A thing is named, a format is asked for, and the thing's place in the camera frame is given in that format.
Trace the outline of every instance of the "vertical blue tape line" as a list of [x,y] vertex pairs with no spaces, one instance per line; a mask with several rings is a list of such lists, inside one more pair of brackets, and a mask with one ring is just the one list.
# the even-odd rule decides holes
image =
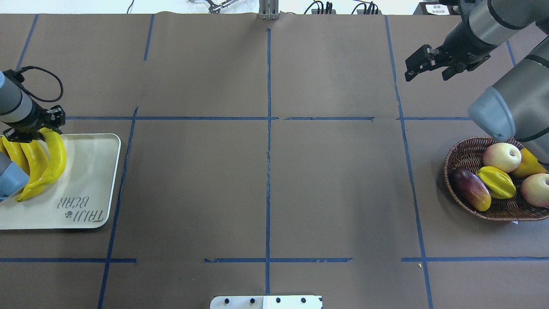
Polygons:
[[122,177],[120,179],[120,188],[118,189],[118,199],[116,200],[116,210],[113,218],[113,228],[110,232],[109,249],[107,251],[107,259],[105,261],[105,271],[103,272],[103,282],[101,283],[101,291],[99,293],[99,302],[97,303],[97,309],[103,308],[103,298],[105,297],[105,288],[107,287],[107,277],[109,276],[109,266],[111,263],[111,256],[113,255],[114,236],[116,234],[116,222],[118,221],[118,214],[120,213],[120,203],[122,202],[122,189],[124,188],[124,182],[126,180],[126,172],[128,170],[128,159],[130,157],[130,149],[132,148],[133,130],[136,126],[137,110],[133,112],[132,126],[130,129],[130,137],[128,138],[128,146],[126,148],[126,157],[124,158],[124,168],[122,169]]
[[399,89],[396,85],[395,56],[393,55],[393,44],[391,43],[391,31],[389,29],[389,18],[387,15],[385,15],[385,28],[387,30],[387,41],[389,43],[389,55],[391,56],[391,66],[393,68],[393,82],[395,84],[396,100],[399,103],[400,127],[402,130],[402,140],[404,142],[404,151],[406,153],[406,163],[408,164],[408,176],[410,177],[414,210],[416,211],[417,235],[419,240],[419,249],[421,251],[421,258],[423,259],[423,276],[425,279],[425,290],[427,291],[427,302],[429,304],[429,309],[433,309],[433,298],[431,296],[431,283],[429,281],[429,271],[427,270],[427,262],[425,260],[425,247],[423,244],[423,233],[421,231],[421,220],[419,218],[419,208],[417,206],[416,186],[413,180],[412,162],[410,161],[410,151],[408,149],[408,140],[406,138],[406,127],[404,125],[404,113],[402,111],[402,102],[400,100]]
[[23,58],[25,58],[25,53],[27,52],[27,47],[29,46],[29,42],[31,41],[32,33],[34,32],[37,21],[38,14],[35,14],[35,19],[32,22],[31,30],[29,31],[29,36],[27,37],[27,41],[25,42],[25,46],[23,47],[23,51],[21,52],[21,57],[19,57],[19,62],[17,62],[17,70],[21,68],[21,63],[23,63]]
[[267,28],[267,211],[265,220],[265,295],[271,293],[271,28]]
[[513,66],[517,65],[517,62],[514,60],[513,50],[511,49],[511,44],[509,44],[509,40],[505,41],[505,45],[507,45],[509,57],[511,57],[511,63],[513,64]]
[[147,45],[145,46],[145,56],[143,57],[143,61],[147,61],[147,57],[149,56],[150,36],[153,34],[153,25],[154,25],[154,14],[151,14],[150,25],[149,25],[149,36],[147,36]]

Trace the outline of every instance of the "apple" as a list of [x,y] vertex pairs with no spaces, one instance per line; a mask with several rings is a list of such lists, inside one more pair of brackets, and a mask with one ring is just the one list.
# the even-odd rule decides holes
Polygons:
[[505,173],[514,171],[522,160],[522,154],[515,145],[509,143],[497,143],[486,148],[482,155],[485,166],[496,167]]
[[526,178],[520,186],[526,202],[537,207],[549,207],[549,174],[535,174]]

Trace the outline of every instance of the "metal clamp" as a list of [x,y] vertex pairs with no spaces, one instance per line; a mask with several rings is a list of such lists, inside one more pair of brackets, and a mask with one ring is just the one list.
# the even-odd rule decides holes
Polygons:
[[259,19],[278,19],[278,0],[259,0]]

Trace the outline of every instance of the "fruit basket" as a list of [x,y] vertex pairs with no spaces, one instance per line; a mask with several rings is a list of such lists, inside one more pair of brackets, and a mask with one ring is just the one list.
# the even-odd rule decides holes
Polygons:
[[[519,149],[524,148],[515,139],[509,139],[506,142],[515,145]],[[482,155],[484,150],[495,143],[498,143],[498,141],[491,137],[471,137],[458,142],[450,149],[444,161],[444,183],[452,198],[467,212],[485,220],[510,222],[539,221],[549,218],[549,208],[532,206],[520,194],[520,185],[525,178],[512,178],[517,187],[517,193],[512,198],[505,200],[492,198],[492,205],[484,212],[477,211],[454,193],[448,179],[449,174],[458,167],[465,167],[476,173],[483,166]]]

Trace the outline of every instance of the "white label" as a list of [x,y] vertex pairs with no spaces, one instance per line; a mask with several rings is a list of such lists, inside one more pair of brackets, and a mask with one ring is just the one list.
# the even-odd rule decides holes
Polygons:
[[426,4],[425,9],[427,9],[428,13],[435,15],[450,15],[448,7],[442,4]]

